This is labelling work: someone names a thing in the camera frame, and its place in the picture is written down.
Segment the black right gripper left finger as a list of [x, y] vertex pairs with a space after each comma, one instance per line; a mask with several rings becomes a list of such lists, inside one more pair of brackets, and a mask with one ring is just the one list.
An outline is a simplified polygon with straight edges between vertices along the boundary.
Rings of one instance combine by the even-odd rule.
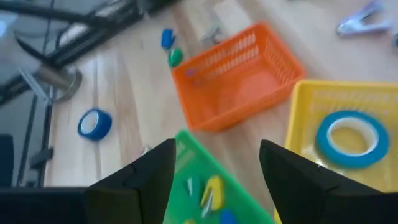
[[175, 158], [169, 138], [89, 187], [0, 188], [0, 224], [162, 224]]

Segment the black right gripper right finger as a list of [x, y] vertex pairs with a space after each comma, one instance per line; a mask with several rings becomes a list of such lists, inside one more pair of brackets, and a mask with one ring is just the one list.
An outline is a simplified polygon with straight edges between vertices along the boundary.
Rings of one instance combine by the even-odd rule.
[[269, 140], [259, 160], [283, 224], [398, 224], [398, 192], [382, 193]]

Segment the light blue tape roll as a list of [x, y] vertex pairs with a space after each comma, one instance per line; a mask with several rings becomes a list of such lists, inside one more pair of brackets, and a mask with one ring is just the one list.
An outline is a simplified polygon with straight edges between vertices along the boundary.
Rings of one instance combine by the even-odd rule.
[[[368, 148], [364, 153], [344, 152], [333, 141], [331, 133], [338, 128], [351, 128], [365, 138]], [[340, 110], [326, 116], [320, 123], [315, 142], [319, 151], [331, 162], [349, 168], [368, 167], [380, 161], [389, 151], [387, 129], [372, 116], [356, 110]]]

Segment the dark blue tape roll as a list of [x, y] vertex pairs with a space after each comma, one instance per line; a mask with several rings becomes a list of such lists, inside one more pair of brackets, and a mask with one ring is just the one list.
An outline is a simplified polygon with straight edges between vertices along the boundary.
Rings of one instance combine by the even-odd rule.
[[88, 110], [78, 123], [78, 134], [90, 141], [102, 140], [111, 129], [112, 118], [109, 113], [92, 108]]

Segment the yellow mini stapler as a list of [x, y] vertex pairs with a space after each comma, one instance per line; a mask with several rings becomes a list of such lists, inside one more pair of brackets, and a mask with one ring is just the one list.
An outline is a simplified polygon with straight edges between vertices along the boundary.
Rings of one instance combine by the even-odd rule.
[[220, 176], [211, 176], [205, 186], [201, 198], [201, 217], [205, 218], [210, 214], [220, 210], [224, 206], [224, 187]]

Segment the purple staple remover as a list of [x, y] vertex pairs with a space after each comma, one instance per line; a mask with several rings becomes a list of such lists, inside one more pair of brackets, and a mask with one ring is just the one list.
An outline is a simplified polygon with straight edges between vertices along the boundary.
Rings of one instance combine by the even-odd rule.
[[371, 1], [362, 10], [344, 18], [336, 28], [336, 33], [340, 36], [368, 34], [375, 32], [385, 32], [392, 27], [389, 21], [367, 24], [365, 18], [383, 10], [383, 5], [379, 1]]

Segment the green plastic basket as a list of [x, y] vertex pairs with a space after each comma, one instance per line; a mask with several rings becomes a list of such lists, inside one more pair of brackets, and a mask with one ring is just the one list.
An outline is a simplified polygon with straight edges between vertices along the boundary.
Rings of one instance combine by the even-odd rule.
[[[272, 217], [247, 193], [239, 182], [187, 130], [176, 136], [175, 175], [163, 224], [274, 224]], [[224, 206], [201, 217], [201, 198], [208, 179], [223, 181]], [[200, 195], [187, 192], [189, 177], [200, 180]]]

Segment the yellow plastic basket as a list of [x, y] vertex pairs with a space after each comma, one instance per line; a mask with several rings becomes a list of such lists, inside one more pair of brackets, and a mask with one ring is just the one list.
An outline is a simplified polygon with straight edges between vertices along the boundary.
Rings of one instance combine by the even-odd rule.
[[[389, 152], [365, 169], [349, 169], [320, 154], [315, 136], [321, 121], [339, 110], [366, 113], [387, 129]], [[302, 80], [292, 95], [285, 147], [317, 164], [382, 192], [398, 192], [398, 83]]]

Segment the orange plastic basket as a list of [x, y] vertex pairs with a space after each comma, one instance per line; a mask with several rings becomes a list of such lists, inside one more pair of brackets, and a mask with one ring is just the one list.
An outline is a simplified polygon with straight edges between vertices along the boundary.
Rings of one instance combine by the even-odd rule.
[[211, 132], [286, 100], [304, 76], [303, 65], [264, 22], [172, 70], [188, 128]]

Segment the black frame clamp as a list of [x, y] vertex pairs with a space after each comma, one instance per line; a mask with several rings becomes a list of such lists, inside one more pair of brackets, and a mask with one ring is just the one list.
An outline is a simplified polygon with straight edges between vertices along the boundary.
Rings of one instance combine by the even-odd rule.
[[30, 157], [30, 169], [42, 169], [53, 158], [53, 148], [43, 149]]

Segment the black aluminium table frame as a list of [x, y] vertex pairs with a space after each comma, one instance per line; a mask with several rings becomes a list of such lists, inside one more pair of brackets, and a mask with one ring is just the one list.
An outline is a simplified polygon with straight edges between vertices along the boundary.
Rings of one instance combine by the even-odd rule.
[[[81, 73], [81, 85], [68, 100], [44, 103], [15, 66], [0, 62], [0, 134], [11, 135], [14, 145], [11, 187], [90, 185], [164, 139], [165, 103], [174, 91], [159, 42], [170, 16], [144, 19], [134, 1], [113, 5], [111, 12], [112, 25], [71, 27], [64, 45], [49, 55], [29, 50], [55, 68]], [[77, 131], [92, 108], [112, 118], [100, 141]], [[53, 158], [42, 169], [30, 169], [30, 157], [51, 147]]]

